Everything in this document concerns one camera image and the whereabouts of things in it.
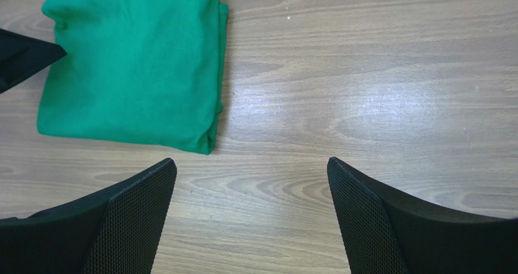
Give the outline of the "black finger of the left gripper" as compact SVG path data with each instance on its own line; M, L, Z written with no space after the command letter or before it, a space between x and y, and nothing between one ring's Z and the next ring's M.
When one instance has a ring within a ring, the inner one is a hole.
M58 44L1 30L1 93L67 55Z

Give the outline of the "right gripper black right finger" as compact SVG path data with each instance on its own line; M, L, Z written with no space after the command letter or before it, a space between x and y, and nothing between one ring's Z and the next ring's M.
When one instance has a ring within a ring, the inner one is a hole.
M517 219L433 204L336 157L327 175L351 273L517 272Z

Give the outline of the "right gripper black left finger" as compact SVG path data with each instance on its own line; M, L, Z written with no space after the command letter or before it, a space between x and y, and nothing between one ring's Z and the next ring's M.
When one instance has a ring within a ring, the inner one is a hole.
M164 159L26 218L1 220L2 273L150 273L177 176Z

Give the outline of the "green t shirt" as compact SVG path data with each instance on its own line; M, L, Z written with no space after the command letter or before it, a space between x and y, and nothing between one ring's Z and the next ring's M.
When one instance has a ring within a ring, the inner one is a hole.
M228 7L220 0L46 0L66 56L36 127L56 137L216 146Z

